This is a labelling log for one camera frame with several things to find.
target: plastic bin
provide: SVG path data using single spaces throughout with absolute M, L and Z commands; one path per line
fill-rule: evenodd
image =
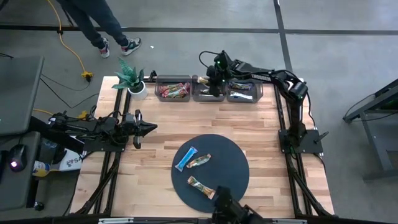
M 178 83 L 189 83 L 190 88 L 188 93 L 183 98 L 165 98 L 162 96 L 161 92 L 159 91 L 160 86 L 165 85 L 173 85 Z M 191 98 L 191 76 L 189 75 L 158 75 L 156 78 L 156 85 L 155 85 L 155 95 L 161 102 L 188 102 Z
M 200 91 L 201 90 L 206 90 L 208 89 L 208 86 L 198 83 L 198 76 L 194 75 L 192 76 L 192 98 L 193 100 L 197 102 L 222 102 L 225 99 L 226 96 L 226 91 L 225 91 L 225 85 L 221 87 L 221 93 L 223 95 L 220 95 L 219 97 L 215 97 L 212 95 L 201 95 Z
M 237 89 L 232 89 L 230 87 L 230 83 L 231 82 L 235 82 L 235 83 L 251 83 L 253 84 L 253 86 L 251 87 L 250 90 L 237 90 Z M 241 98 L 241 97 L 237 97 L 237 96 L 231 96 L 231 92 L 237 92 L 237 93 L 241 93 L 244 95 L 248 95 L 248 96 L 252 96 L 252 99 L 245 99 L 245 98 Z M 252 79 L 248 79 L 248 80 L 230 80 L 228 81 L 228 83 L 226 84 L 226 100 L 228 100 L 229 102 L 233 102 L 233 103 L 257 103 L 261 97 L 263 96 L 263 92 L 262 92 L 262 82 L 257 81 L 257 80 L 252 80 Z

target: gray floor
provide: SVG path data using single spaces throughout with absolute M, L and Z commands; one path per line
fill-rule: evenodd
M 271 0 L 109 0 L 123 27 L 277 28 Z M 280 0 L 287 29 L 397 30 L 395 0 Z M 63 16 L 63 24 L 68 22 Z M 44 0 L 13 0 L 0 12 L 0 24 L 57 25 Z M 284 68 L 278 34 L 238 33 L 127 33 L 143 39 L 142 47 L 126 58 L 146 73 L 205 73 L 197 55 L 202 50 L 225 49 L 231 57 L 260 67 Z M 103 76 L 118 70 L 118 46 L 111 43 L 111 57 L 103 60 L 80 32 L 66 32 L 65 42 L 81 56 L 87 70 L 95 73 L 90 87 L 82 92 L 49 84 L 70 105 L 99 92 Z M 43 55 L 43 74 L 76 89 L 86 83 L 80 78 L 77 59 L 59 42 L 56 32 L 0 30 L 0 52 L 15 57 Z M 398 36 L 288 35 L 294 72 L 306 79 L 313 114 L 323 140 L 325 163 L 335 213 L 345 218 L 398 222 L 398 180 L 364 183 L 362 176 L 378 171 L 380 165 L 368 145 L 361 123 L 346 124 L 346 110 L 398 75 Z M 35 107 L 51 112 L 68 110 L 76 116 L 96 103 L 92 98 L 69 110 L 40 84 Z M 45 114 L 36 114 L 47 119 Z M 53 175 L 40 183 L 42 212 L 0 212 L 0 220 L 61 215 L 72 196 L 76 173 Z

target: wooden tabletop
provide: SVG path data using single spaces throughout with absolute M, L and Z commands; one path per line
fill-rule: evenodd
M 98 98 L 96 116 L 112 112 L 118 83 L 117 77 L 104 77 Z M 132 141 L 122 153 L 114 195 L 112 216 L 129 217 L 211 217 L 186 206 L 175 193 L 171 180 L 171 165 L 179 147 L 201 134 L 220 134 L 234 141 L 245 153 L 250 168 L 249 186 L 239 201 L 248 204 L 265 217 L 294 217 L 287 168 L 279 149 L 280 129 L 274 87 L 264 85 L 264 96 L 256 104 L 163 103 L 154 95 L 154 84 L 147 84 L 148 97 L 132 101 L 130 112 L 140 109 L 144 121 L 158 128 L 142 139 L 142 149 Z M 120 110 L 126 91 L 123 93 Z M 308 102 L 304 103 L 304 123 L 312 128 Z M 95 152 L 83 161 L 72 202 L 71 212 L 77 211 L 89 199 L 100 180 L 103 152 Z M 333 213 L 326 175 L 319 159 L 303 154 L 307 184 L 314 196 Z M 105 189 L 103 206 L 108 187 Z M 300 208 L 304 211 L 301 191 Z

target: mouse pad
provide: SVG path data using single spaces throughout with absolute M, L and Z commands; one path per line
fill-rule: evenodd
M 197 167 L 187 168 L 185 165 L 180 172 L 175 165 L 181 161 L 191 146 L 198 152 L 187 164 L 206 154 L 211 154 L 211 159 Z M 218 186 L 228 187 L 231 189 L 232 197 L 239 201 L 248 187 L 249 164 L 243 151 L 232 140 L 217 134 L 204 134 L 180 147 L 173 159 L 171 175 L 174 189 L 184 203 L 200 212 L 211 213 L 217 196 L 210 200 L 204 193 L 189 185 L 188 178 L 194 176 L 197 181 L 213 190 Z

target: sneaker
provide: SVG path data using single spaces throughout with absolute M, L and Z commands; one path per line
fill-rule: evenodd
M 129 44 L 125 47 L 122 46 L 122 54 L 127 56 L 141 46 L 141 38 L 128 39 Z
M 101 54 L 101 57 L 107 58 L 110 55 L 110 52 L 109 52 L 109 41 L 105 37 L 103 37 L 103 41 L 104 41 L 105 47 L 103 49 L 100 49 L 99 52 Z

